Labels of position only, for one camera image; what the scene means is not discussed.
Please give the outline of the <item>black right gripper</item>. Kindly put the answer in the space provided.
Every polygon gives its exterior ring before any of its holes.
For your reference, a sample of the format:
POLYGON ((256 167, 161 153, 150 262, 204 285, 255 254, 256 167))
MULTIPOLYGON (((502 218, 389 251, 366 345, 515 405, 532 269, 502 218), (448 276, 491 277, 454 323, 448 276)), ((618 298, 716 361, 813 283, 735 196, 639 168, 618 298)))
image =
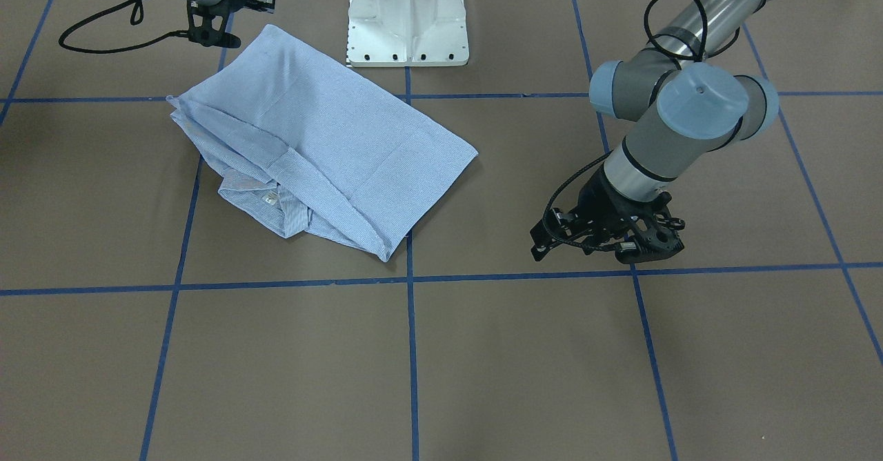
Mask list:
POLYGON ((205 47, 239 48, 241 39, 227 31, 231 15, 243 8, 274 14, 277 0, 196 0, 187 6, 186 38, 205 47))

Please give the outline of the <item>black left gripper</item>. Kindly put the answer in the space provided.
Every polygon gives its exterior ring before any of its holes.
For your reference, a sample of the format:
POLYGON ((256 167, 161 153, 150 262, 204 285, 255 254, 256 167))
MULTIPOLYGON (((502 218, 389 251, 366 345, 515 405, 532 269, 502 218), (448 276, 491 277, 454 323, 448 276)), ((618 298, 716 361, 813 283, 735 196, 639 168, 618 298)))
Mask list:
POLYGON ((683 219, 671 215, 671 194, 662 191, 649 202, 637 202, 618 193, 602 170, 596 171, 581 188, 576 206, 570 210, 555 207, 559 194, 587 172, 582 168, 556 188, 542 216, 530 229, 533 259, 542 261, 560 245, 614 253, 624 265, 670 259, 684 250, 680 232, 683 219))

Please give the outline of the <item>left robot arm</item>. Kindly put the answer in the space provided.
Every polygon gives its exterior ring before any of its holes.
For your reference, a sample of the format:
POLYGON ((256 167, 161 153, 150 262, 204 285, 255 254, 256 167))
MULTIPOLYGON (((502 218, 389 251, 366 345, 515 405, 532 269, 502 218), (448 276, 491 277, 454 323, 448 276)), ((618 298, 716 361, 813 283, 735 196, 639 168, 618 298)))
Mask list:
POLYGON ((669 259, 684 249, 685 224, 669 212, 668 187, 704 153, 766 130, 780 109, 770 81, 732 75, 709 63, 769 1, 691 0, 657 31, 646 8, 646 45, 628 61, 600 65, 589 92, 596 112, 634 122, 634 128, 612 152, 586 166, 593 175, 576 206, 546 205, 530 232, 533 259, 571 245, 587 255, 611 251, 632 265, 669 259))

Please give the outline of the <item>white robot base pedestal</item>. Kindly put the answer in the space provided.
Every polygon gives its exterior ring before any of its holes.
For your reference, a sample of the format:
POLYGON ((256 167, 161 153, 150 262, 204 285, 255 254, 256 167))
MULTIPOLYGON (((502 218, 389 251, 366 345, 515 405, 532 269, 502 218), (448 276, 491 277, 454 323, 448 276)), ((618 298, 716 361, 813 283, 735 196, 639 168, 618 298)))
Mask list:
POLYGON ((356 68, 461 67, 466 0, 349 0, 346 62, 356 68))

